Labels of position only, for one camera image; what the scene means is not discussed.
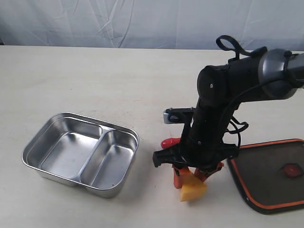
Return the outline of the black and grey right robot arm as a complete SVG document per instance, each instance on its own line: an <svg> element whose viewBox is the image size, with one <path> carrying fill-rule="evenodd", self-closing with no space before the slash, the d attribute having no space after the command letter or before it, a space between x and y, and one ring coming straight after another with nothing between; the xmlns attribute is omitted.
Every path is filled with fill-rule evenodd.
<svg viewBox="0 0 304 228"><path fill-rule="evenodd" d="M226 144L228 125L241 103L285 100L304 86L304 56L285 49L261 48L231 59L226 65L206 66L197 79L199 98L194 108L169 108L167 124L183 124L180 141L155 151L153 164L168 163L177 175L194 167L202 181L222 168L222 161L238 155L239 145Z"/></svg>

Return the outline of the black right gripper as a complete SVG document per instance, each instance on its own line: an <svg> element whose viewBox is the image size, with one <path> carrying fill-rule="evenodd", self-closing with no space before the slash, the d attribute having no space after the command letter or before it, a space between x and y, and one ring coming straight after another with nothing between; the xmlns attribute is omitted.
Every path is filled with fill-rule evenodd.
<svg viewBox="0 0 304 228"><path fill-rule="evenodd" d="M205 182L211 175L224 167L225 159L238 156L239 145L223 143L221 140L215 148L209 148L202 141L190 140L190 122L184 123L180 142L170 148L155 151L152 156L154 166L171 164L173 167L173 185L180 189L185 178L190 175L188 167L195 168L194 176Z"/></svg>

